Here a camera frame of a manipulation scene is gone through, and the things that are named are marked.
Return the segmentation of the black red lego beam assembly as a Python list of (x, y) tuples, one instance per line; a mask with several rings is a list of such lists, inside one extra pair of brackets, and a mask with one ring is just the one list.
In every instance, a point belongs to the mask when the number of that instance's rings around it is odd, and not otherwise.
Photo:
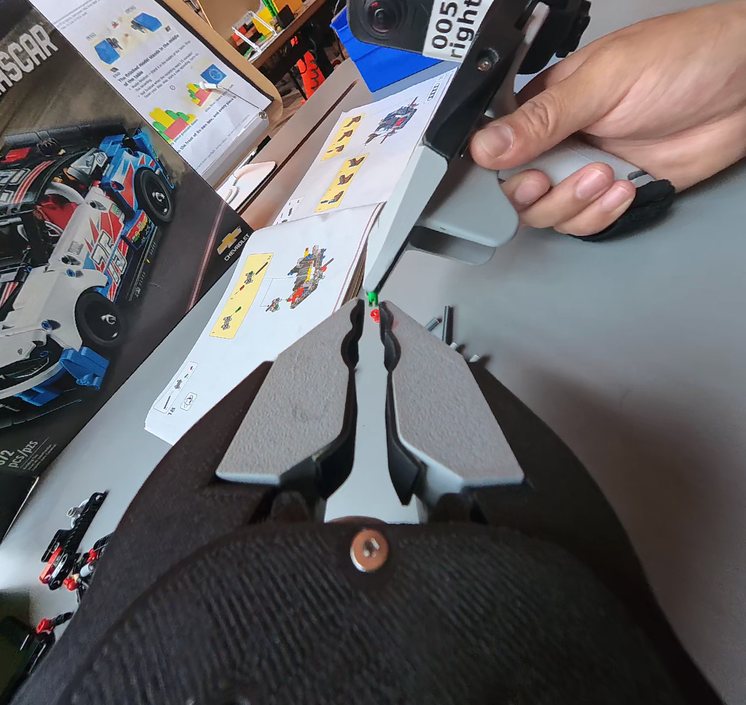
[(96, 492), (78, 506), (71, 507), (67, 512), (70, 527), (54, 534), (41, 557), (45, 567), (40, 573), (40, 582), (51, 591), (64, 587), (76, 592), (80, 601), (88, 590), (111, 533), (100, 538), (88, 551), (79, 551), (79, 547), (107, 495), (108, 491)]

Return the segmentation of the white plastic object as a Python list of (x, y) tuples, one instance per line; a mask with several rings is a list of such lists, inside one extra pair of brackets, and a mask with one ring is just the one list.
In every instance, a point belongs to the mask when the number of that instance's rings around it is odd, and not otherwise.
[(216, 188), (216, 192), (224, 202), (238, 212), (247, 200), (266, 184), (276, 168), (275, 161), (251, 161), (243, 164)]

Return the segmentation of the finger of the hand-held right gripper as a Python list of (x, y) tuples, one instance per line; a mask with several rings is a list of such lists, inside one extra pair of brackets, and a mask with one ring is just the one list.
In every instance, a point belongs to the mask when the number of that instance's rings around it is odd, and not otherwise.
[(407, 237), (448, 170), (448, 162), (425, 144), (412, 158), (368, 235), (365, 292), (379, 292)]

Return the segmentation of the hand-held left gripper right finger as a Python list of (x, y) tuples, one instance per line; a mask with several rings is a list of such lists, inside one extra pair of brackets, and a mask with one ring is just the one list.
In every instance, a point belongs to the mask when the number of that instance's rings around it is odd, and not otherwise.
[(464, 357), (388, 301), (380, 303), (391, 482), (401, 504), (518, 486), (525, 474)]

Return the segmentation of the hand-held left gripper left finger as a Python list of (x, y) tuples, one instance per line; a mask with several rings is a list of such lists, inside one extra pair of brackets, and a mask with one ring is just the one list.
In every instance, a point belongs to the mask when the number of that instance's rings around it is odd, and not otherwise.
[(219, 463), (230, 482), (328, 499), (354, 461), (355, 366), (363, 301), (344, 305), (280, 353)]

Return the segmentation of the orange black object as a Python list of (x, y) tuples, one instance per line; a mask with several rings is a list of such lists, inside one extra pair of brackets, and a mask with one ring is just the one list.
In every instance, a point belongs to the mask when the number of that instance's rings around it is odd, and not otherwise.
[(324, 83), (324, 74), (311, 52), (305, 52), (303, 58), (296, 63), (296, 67), (302, 79), (303, 97), (308, 100)]

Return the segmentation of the lego instruction booklet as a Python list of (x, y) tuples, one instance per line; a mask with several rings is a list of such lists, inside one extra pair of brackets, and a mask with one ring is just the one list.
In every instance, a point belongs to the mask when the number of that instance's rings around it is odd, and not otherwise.
[(357, 295), (368, 235), (453, 76), (342, 113), (275, 223), (247, 241), (145, 430), (174, 445), (259, 364)]

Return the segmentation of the person's right hand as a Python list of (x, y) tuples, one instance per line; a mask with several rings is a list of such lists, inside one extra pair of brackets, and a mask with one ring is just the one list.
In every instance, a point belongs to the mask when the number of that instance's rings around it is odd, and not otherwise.
[(523, 167), (582, 134), (600, 150), (692, 187), (745, 153), (745, 0), (614, 31), (534, 77), (518, 108), (471, 138), (486, 169)]

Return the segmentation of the clear sign holder with sheet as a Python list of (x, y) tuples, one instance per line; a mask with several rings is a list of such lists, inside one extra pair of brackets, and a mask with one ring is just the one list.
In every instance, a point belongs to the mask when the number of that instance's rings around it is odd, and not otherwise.
[(29, 0), (210, 186), (282, 112), (275, 85), (180, 0)]

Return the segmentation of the lego race car box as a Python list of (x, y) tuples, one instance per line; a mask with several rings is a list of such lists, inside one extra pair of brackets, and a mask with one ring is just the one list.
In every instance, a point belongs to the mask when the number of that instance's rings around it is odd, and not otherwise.
[(2, 0), (1, 537), (253, 230), (30, 0)]

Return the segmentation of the blue plastic bin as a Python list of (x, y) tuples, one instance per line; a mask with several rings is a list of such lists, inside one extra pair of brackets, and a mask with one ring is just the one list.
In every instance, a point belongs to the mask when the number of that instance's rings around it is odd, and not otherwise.
[(368, 89), (376, 92), (439, 63), (434, 58), (387, 47), (367, 44), (350, 31), (348, 9), (341, 10), (331, 21), (331, 28), (354, 61)]

